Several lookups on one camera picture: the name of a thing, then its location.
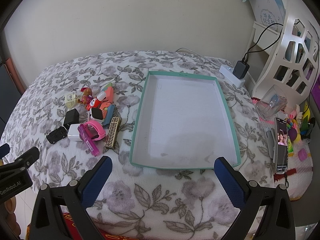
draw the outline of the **pink ball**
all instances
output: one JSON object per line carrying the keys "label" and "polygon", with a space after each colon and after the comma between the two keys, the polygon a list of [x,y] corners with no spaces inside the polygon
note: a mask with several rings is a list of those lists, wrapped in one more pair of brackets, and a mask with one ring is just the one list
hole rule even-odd
{"label": "pink ball", "polygon": [[299,152],[298,152],[298,156],[300,161],[304,161],[306,158],[308,158],[308,154],[305,148],[302,148]]}

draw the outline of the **tiled floor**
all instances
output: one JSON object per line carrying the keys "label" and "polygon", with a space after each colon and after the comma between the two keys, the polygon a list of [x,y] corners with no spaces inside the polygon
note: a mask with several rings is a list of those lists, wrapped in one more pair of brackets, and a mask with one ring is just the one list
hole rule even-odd
{"label": "tiled floor", "polygon": [[[31,222],[33,206],[36,201],[36,194],[28,188],[16,196],[17,207],[15,214],[17,222],[21,228],[21,239],[25,239],[27,225]],[[304,240],[306,235],[306,227],[296,227],[296,240]]]}

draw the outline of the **black toy car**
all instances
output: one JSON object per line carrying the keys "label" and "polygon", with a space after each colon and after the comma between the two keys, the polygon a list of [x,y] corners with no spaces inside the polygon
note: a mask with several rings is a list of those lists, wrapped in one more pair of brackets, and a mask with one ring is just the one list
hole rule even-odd
{"label": "black toy car", "polygon": [[63,126],[60,126],[59,128],[53,130],[47,135],[47,140],[51,144],[55,144],[57,141],[60,141],[65,137],[67,137],[67,130]]}

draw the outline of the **floral blanket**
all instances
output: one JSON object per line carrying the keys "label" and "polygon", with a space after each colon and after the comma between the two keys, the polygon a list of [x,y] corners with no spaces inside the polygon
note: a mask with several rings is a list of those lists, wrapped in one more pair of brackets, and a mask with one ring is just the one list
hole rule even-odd
{"label": "floral blanket", "polygon": [[[193,54],[167,51],[110,52],[72,59],[47,67],[28,87],[13,111],[1,144],[8,143],[13,162],[36,146],[40,158],[30,167],[32,189],[37,193],[44,183],[65,186],[97,163],[83,142],[65,138],[51,145],[46,135],[63,124],[68,109],[64,94],[90,87],[93,95],[113,83],[115,116],[122,123],[116,149],[107,150],[97,142],[103,155],[113,162],[113,171],[93,207],[88,208],[99,228],[138,239],[220,239],[234,221],[235,209],[212,170],[157,170],[134,167],[129,149],[141,92],[149,70],[176,71],[215,76],[224,92],[234,121],[241,151],[236,167],[246,179],[274,187],[268,150],[258,115],[245,88],[235,88],[220,72],[220,58],[214,64]],[[77,105],[80,121],[87,118],[83,105]],[[257,229],[258,213],[248,237]]]}

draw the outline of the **gold patterned box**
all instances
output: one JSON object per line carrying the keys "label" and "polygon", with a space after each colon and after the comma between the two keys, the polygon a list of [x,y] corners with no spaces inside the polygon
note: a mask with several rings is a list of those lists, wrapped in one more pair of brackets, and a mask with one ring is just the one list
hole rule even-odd
{"label": "gold patterned box", "polygon": [[115,143],[116,143],[117,135],[120,129],[120,124],[121,124],[120,117],[113,117],[111,119],[106,143],[104,145],[107,149],[112,149],[112,150],[115,149]]}

